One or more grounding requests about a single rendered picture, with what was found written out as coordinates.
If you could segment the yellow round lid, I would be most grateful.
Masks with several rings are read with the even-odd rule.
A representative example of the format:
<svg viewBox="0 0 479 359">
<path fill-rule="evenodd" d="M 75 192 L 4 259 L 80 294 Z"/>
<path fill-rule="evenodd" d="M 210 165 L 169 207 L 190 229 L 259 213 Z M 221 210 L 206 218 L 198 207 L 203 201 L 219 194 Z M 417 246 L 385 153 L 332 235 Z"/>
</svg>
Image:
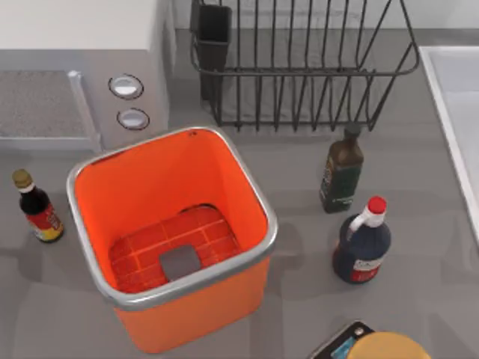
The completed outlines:
<svg viewBox="0 0 479 359">
<path fill-rule="evenodd" d="M 430 354 L 410 337 L 396 332 L 377 331 L 358 340 L 347 359 L 432 359 Z"/>
</svg>

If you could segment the small white microwave knob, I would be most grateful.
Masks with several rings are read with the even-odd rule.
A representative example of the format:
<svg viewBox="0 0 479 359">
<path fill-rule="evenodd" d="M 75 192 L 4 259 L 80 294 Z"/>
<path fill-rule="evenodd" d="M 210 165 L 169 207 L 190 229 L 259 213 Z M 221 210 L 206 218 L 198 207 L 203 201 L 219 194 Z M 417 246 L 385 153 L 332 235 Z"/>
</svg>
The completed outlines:
<svg viewBox="0 0 479 359">
<path fill-rule="evenodd" d="M 125 129 L 140 131 L 146 129 L 150 124 L 150 118 L 141 109 L 128 108 L 117 113 L 117 122 Z"/>
</svg>

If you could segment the orange bin with grey rim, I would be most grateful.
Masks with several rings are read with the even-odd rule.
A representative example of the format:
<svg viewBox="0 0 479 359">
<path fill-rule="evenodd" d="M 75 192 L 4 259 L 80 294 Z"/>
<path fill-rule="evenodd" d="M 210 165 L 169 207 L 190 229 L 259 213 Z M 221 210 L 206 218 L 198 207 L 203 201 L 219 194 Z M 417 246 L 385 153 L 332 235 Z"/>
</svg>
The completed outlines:
<svg viewBox="0 0 479 359">
<path fill-rule="evenodd" d="M 143 352 L 255 311 L 277 217 L 220 130 L 162 134 L 77 165 L 67 196 L 85 261 Z"/>
</svg>

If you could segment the dark bottle with red cap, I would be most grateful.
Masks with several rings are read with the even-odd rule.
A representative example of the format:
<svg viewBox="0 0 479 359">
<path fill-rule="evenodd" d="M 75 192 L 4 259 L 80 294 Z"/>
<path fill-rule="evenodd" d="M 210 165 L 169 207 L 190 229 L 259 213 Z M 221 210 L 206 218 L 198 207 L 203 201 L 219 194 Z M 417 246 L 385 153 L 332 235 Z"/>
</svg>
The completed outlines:
<svg viewBox="0 0 479 359">
<path fill-rule="evenodd" d="M 341 225 L 332 256 L 332 267 L 341 280 L 363 284 L 378 274 L 391 247 L 386 210 L 385 198 L 373 196 L 362 212 L 351 215 Z"/>
</svg>

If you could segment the pale microwave oven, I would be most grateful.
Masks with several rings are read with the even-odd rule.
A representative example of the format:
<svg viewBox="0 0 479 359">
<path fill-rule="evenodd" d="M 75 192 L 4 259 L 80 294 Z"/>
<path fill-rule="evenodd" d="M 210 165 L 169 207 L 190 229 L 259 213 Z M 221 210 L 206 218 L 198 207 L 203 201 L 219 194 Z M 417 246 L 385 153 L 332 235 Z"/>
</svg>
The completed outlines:
<svg viewBox="0 0 479 359">
<path fill-rule="evenodd" d="M 0 150 L 92 150 L 67 73 L 83 75 L 103 150 L 152 138 L 168 128 L 167 78 L 175 62 L 171 0 L 0 0 Z M 133 100 L 109 79 L 133 75 Z M 146 129 L 117 113 L 138 108 Z"/>
</svg>

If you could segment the large white microwave knob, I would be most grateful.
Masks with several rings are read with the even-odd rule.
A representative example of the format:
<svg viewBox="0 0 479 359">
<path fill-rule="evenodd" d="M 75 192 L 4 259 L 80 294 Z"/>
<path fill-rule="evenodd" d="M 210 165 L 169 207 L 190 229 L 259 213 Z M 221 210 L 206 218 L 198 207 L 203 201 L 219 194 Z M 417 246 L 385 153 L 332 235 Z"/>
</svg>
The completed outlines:
<svg viewBox="0 0 479 359">
<path fill-rule="evenodd" d="M 109 90 L 118 98 L 133 100 L 144 92 L 144 85 L 133 75 L 123 74 L 109 79 Z"/>
</svg>

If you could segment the dark grey cutlery holder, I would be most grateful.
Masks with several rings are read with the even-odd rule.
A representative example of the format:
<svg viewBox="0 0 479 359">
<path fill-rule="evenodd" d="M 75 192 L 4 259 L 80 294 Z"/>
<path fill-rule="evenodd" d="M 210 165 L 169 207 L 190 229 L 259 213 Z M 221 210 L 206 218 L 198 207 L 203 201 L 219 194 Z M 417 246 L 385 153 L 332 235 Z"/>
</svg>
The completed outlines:
<svg viewBox="0 0 479 359">
<path fill-rule="evenodd" d="M 201 99 L 215 100 L 215 76 L 225 69 L 228 47 L 231 42 L 232 9 L 228 6 L 205 4 L 192 0 L 190 31 L 195 39 L 200 68 Z"/>
</svg>

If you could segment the black kitchen scale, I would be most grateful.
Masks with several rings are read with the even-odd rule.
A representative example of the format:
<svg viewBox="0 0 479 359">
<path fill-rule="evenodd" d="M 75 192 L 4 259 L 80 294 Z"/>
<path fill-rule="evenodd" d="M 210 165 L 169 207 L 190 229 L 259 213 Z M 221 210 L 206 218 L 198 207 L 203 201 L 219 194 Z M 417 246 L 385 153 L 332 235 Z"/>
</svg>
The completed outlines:
<svg viewBox="0 0 479 359">
<path fill-rule="evenodd" d="M 347 354 L 354 344 L 374 332 L 370 326 L 356 320 L 318 346 L 306 359 L 347 359 Z"/>
</svg>

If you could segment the dark green oil bottle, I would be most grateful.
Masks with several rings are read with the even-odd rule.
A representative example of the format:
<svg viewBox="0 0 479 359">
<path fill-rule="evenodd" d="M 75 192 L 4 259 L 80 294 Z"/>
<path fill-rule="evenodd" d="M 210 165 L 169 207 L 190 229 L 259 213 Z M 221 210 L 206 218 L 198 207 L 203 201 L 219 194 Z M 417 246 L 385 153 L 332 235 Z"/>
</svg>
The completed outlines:
<svg viewBox="0 0 479 359">
<path fill-rule="evenodd" d="M 326 213 L 347 211 L 353 203 L 364 163 L 358 143 L 360 134 L 360 125 L 348 123 L 344 137 L 329 148 L 320 184 L 320 199 Z"/>
</svg>

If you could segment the small dark sauce bottle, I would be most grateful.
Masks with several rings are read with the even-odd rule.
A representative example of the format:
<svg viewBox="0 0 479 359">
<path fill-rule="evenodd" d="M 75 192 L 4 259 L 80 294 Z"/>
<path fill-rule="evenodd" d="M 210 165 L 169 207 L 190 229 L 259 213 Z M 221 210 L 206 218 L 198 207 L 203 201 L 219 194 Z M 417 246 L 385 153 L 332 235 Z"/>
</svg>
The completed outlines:
<svg viewBox="0 0 479 359">
<path fill-rule="evenodd" d="M 44 243 L 58 241 L 64 233 L 64 225 L 48 194 L 35 185 L 31 174 L 25 169 L 15 170 L 12 179 L 20 193 L 20 209 L 31 225 L 35 237 Z"/>
</svg>

